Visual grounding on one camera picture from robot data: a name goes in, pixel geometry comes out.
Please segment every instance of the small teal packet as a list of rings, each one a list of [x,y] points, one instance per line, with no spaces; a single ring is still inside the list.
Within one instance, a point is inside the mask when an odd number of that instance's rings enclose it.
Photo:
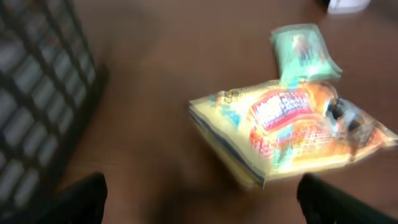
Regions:
[[[279,61],[281,84],[340,78],[342,69],[330,58],[317,25],[278,28],[272,32],[271,42]]]

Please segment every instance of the brown surface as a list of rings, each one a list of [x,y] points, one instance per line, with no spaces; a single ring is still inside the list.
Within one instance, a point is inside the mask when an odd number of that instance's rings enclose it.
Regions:
[[[398,131],[398,2],[328,16],[312,0],[75,0],[111,79],[62,185],[105,173],[103,223],[149,223],[167,198],[174,223],[303,223],[298,177],[239,192],[188,117],[187,102],[277,78],[270,31],[317,23],[344,70],[340,93]],[[322,177],[398,218],[398,151]]]

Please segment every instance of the black plastic crate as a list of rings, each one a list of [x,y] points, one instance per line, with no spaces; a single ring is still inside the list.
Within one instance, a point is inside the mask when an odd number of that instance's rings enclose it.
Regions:
[[[103,92],[68,0],[0,1],[0,218],[51,195]]]

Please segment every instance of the snack bag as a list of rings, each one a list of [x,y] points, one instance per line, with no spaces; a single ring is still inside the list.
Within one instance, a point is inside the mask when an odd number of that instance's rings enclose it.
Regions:
[[[352,121],[367,124],[364,119],[370,117],[338,99],[324,83],[287,88],[269,81],[190,101],[189,110],[220,159],[247,187],[342,167],[396,139],[377,121],[371,123],[372,134],[368,126],[347,128]],[[348,116],[348,111],[357,115]],[[359,136],[369,137],[362,141]]]
[[[342,70],[329,56],[315,24],[285,26],[272,32],[281,84],[339,78]]]

